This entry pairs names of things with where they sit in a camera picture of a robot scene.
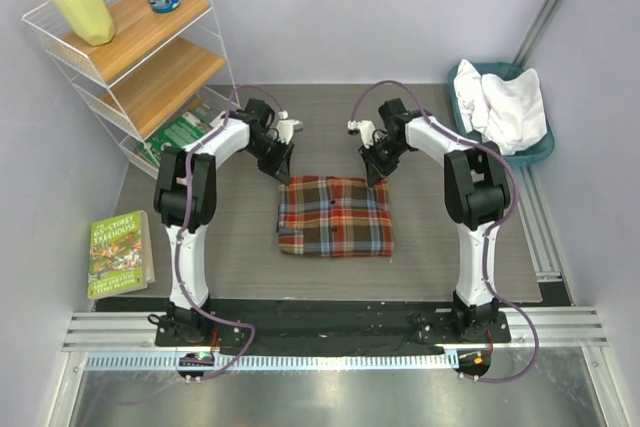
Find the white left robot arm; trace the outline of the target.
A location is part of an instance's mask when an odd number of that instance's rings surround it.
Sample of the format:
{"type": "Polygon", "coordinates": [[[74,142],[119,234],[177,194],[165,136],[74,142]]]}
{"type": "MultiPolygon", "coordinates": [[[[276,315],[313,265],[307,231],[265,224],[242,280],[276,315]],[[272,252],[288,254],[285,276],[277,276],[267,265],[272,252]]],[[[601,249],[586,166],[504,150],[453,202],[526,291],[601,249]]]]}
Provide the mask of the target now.
{"type": "Polygon", "coordinates": [[[166,229],[172,256],[172,287],[159,330],[178,331],[190,345],[210,338],[215,325],[205,275],[206,233],[217,208],[217,171],[246,151],[262,173],[287,185],[294,134],[303,123],[266,102],[218,114],[210,130],[184,147],[167,147],[160,159],[154,210],[166,229]]]}

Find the red brown plaid shirt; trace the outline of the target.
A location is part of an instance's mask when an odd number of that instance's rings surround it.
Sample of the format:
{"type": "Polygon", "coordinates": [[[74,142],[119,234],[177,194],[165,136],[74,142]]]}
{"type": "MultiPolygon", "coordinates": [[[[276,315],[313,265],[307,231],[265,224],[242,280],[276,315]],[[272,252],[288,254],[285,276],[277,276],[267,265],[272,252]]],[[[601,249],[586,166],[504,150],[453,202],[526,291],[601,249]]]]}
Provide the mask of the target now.
{"type": "Polygon", "coordinates": [[[279,187],[276,232],[280,251],[288,255],[389,258],[394,241],[388,183],[293,176],[279,187]]]}

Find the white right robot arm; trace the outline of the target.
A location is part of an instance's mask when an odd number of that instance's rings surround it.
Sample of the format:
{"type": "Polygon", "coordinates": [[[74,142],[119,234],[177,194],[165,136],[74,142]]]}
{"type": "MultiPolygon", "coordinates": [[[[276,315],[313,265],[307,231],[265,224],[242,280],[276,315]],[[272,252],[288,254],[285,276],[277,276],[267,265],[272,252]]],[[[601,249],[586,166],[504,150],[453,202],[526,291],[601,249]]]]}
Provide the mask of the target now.
{"type": "Polygon", "coordinates": [[[378,113],[381,130],[369,120],[347,123],[349,133],[361,138],[367,183],[386,179],[408,151],[422,152],[443,168],[445,209],[459,236],[451,327],[462,341],[482,338],[498,322],[494,259],[499,223],[512,206],[508,164],[495,146],[462,138],[434,116],[407,110],[399,99],[385,102],[378,113]]]}

